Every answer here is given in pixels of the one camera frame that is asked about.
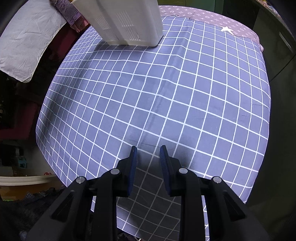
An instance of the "silver screw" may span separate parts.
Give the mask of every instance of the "silver screw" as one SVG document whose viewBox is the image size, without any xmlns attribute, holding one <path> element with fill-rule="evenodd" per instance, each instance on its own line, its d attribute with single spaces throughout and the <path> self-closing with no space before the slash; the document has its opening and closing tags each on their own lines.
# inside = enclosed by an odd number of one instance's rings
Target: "silver screw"
<svg viewBox="0 0 296 241">
<path fill-rule="evenodd" d="M 85 178 L 84 177 L 78 177 L 77 179 L 76 179 L 76 182 L 77 183 L 83 183 L 85 181 Z"/>
<path fill-rule="evenodd" d="M 221 179 L 220 177 L 214 177 L 214 178 L 213 178 L 213 181 L 214 181 L 215 183 L 220 183 L 220 182 L 222 182 L 222 179 Z"/>
<path fill-rule="evenodd" d="M 181 174 L 186 174 L 187 172 L 188 172 L 187 168 L 181 167 L 179 169 L 179 173 L 181 173 Z"/>
<path fill-rule="evenodd" d="M 120 170 L 117 168 L 114 168 L 111 170 L 111 174 L 113 174 L 113 175 L 117 175 L 118 173 L 120 173 Z"/>
</svg>

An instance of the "white cloth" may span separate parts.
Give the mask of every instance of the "white cloth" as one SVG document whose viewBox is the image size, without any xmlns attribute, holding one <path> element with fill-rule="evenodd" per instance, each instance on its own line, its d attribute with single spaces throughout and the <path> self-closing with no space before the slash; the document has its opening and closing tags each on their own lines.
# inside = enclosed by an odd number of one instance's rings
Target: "white cloth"
<svg viewBox="0 0 296 241">
<path fill-rule="evenodd" d="M 29 0 L 0 37 L 0 70 L 29 82 L 42 54 L 65 23 L 49 0 Z"/>
</svg>

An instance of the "star-shaped object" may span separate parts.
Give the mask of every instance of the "star-shaped object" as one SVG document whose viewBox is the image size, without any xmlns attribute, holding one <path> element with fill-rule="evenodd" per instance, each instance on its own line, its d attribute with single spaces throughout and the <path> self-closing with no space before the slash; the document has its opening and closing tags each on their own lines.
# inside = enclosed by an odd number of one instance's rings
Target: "star-shaped object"
<svg viewBox="0 0 296 241">
<path fill-rule="evenodd" d="M 228 28 L 228 26 L 226 26 L 226 27 L 222 27 L 221 31 L 222 31 L 222 32 L 226 32 L 226 31 L 228 31 L 229 33 L 231 33 L 231 34 L 233 35 L 233 33 L 232 33 L 233 29 Z"/>
</svg>

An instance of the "blue grid cloth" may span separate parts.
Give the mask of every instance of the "blue grid cloth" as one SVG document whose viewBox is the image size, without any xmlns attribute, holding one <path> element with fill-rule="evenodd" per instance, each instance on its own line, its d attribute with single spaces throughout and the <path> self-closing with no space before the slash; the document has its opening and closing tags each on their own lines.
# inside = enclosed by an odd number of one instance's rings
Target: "blue grid cloth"
<svg viewBox="0 0 296 241">
<path fill-rule="evenodd" d="M 178 240 L 180 199 L 166 194 L 160 146 L 198 176 L 221 176 L 245 202 L 266 150 L 271 103 L 257 43 L 188 18 L 163 24 L 157 47 L 109 46 L 90 27 L 57 71 L 36 129 L 67 186 L 100 177 L 138 147 L 117 225 L 146 241 Z"/>
</svg>

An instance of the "plastic bin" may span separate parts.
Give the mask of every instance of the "plastic bin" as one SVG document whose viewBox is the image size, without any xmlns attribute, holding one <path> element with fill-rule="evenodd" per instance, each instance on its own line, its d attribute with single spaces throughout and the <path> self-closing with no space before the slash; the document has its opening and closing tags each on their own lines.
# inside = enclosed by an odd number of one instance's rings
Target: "plastic bin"
<svg viewBox="0 0 296 241">
<path fill-rule="evenodd" d="M 153 47 L 163 36 L 157 0 L 74 0 L 72 4 L 110 45 Z"/>
</svg>

